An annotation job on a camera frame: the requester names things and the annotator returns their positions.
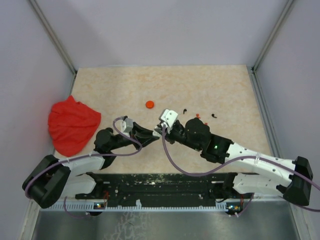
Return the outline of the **white round charging case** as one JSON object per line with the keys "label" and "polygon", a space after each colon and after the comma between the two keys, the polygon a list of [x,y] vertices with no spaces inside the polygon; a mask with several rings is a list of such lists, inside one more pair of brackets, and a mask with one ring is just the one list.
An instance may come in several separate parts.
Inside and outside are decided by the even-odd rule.
{"label": "white round charging case", "polygon": [[160,138],[162,136],[162,131],[159,128],[155,128],[152,135]]}

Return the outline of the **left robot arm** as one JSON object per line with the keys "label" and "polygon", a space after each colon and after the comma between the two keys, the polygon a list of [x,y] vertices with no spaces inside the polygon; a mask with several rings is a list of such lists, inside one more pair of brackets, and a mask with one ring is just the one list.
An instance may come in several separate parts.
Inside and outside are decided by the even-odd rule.
{"label": "left robot arm", "polygon": [[113,150],[133,145],[135,153],[160,138],[154,130],[141,127],[130,118],[115,127],[100,130],[95,137],[94,150],[86,155],[58,159],[45,156],[22,184],[27,198],[42,209],[51,207],[61,198],[106,199],[104,180],[95,171],[108,168],[118,157]]}

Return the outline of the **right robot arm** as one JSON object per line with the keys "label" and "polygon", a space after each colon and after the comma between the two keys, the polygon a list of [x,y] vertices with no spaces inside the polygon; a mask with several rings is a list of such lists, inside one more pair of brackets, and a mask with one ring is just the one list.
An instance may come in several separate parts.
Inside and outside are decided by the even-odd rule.
{"label": "right robot arm", "polygon": [[278,195],[286,201],[308,206],[311,196],[313,172],[309,160],[277,158],[247,149],[238,143],[210,132],[208,125],[199,118],[192,118],[182,125],[176,118],[164,119],[165,140],[178,142],[215,164],[235,164],[252,174],[231,173],[224,182],[223,192],[229,198],[238,194],[261,193]]}

